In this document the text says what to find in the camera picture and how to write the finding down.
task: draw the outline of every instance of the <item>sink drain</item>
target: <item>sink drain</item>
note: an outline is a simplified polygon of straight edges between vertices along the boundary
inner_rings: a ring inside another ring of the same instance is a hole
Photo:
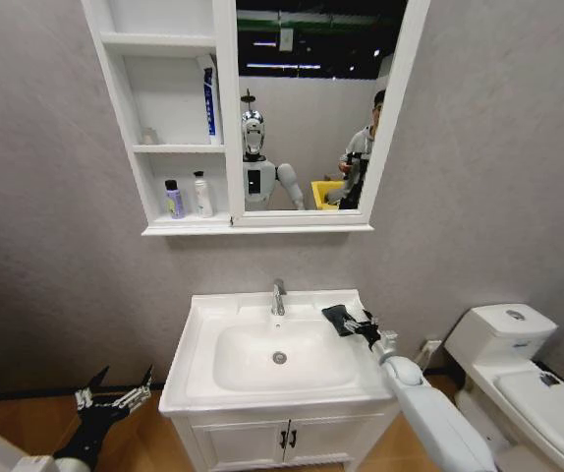
[[[272,358],[273,362],[275,362],[276,364],[284,364],[286,362],[286,354],[284,354],[282,351],[275,351]]]

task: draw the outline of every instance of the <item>white sink basin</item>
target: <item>white sink basin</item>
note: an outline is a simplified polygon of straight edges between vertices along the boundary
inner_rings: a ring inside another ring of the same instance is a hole
[[[232,326],[216,342],[214,379],[231,390],[298,390],[346,384],[354,353],[328,321]]]
[[[361,305],[356,290],[194,296],[160,399],[165,414],[393,395],[360,336],[340,337],[321,313]]]

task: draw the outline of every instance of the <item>wooden floor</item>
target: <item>wooden floor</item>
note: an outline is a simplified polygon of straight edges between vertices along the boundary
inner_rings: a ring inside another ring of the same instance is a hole
[[[429,380],[450,398],[450,379]],[[167,472],[193,470],[172,423],[157,411],[159,392],[134,415],[112,427],[96,471]],[[0,435],[31,455],[52,454],[64,445],[79,420],[70,397],[0,401]],[[285,472],[341,472],[339,464],[275,469]],[[399,415],[359,469],[361,472],[438,471],[407,421]]]

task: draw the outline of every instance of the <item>toilet lid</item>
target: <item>toilet lid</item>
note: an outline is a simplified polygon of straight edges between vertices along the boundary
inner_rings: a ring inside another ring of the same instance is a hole
[[[564,454],[564,383],[541,371],[508,374],[496,387],[550,443]]]

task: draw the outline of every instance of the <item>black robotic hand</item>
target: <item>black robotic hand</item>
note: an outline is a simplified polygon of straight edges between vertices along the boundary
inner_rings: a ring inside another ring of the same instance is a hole
[[[153,366],[148,368],[140,385],[127,393],[95,395],[92,390],[99,388],[108,369],[109,366],[105,367],[89,381],[86,387],[75,392],[77,410],[82,423],[70,441],[53,454],[56,459],[76,458],[85,463],[90,470],[94,470],[103,440],[111,426],[129,416],[151,397],[149,388]]]

